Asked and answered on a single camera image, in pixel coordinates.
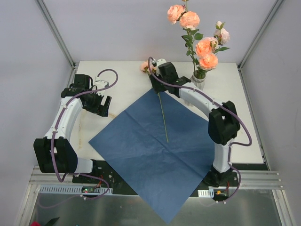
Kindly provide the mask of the cream printed ribbon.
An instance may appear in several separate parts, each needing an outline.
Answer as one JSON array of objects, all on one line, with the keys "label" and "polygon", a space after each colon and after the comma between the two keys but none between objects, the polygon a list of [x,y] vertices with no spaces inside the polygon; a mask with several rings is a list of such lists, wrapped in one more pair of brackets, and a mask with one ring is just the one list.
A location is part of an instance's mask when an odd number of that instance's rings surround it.
[{"label": "cream printed ribbon", "polygon": [[101,117],[83,110],[79,118],[79,149],[85,151],[93,150],[89,141],[116,117],[117,115],[114,113],[109,113],[108,117]]}]

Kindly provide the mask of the blue wrapping paper sheet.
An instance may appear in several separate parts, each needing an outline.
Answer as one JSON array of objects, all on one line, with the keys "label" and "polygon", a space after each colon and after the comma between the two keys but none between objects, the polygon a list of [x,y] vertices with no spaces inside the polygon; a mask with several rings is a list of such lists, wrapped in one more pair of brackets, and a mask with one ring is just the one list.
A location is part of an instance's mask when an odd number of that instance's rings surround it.
[{"label": "blue wrapping paper sheet", "polygon": [[208,122],[166,93],[147,91],[90,140],[127,184],[170,223],[227,148]]}]

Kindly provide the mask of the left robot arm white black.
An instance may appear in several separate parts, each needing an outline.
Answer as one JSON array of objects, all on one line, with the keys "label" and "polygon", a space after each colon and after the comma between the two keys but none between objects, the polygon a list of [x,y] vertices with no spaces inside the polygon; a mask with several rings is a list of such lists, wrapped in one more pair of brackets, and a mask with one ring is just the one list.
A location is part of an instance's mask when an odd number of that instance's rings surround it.
[{"label": "left robot arm white black", "polygon": [[99,179],[93,160],[79,158],[70,144],[71,132],[81,110],[101,117],[109,114],[111,96],[101,91],[109,86],[107,81],[76,74],[74,82],[61,92],[56,118],[43,138],[35,139],[33,148],[40,171],[43,173],[83,173],[89,183]]}]

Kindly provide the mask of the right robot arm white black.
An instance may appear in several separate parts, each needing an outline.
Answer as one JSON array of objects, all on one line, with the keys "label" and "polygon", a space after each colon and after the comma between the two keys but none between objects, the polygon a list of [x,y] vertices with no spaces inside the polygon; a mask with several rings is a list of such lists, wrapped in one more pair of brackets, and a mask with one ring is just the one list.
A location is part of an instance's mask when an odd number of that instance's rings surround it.
[{"label": "right robot arm white black", "polygon": [[156,66],[157,70],[150,73],[150,81],[156,93],[168,91],[198,108],[208,118],[208,134],[214,142],[214,161],[203,182],[212,187],[224,185],[232,173],[230,144],[240,130],[234,103],[215,102],[192,80],[184,76],[179,77],[175,66],[170,62],[149,59],[149,70],[153,66]]}]

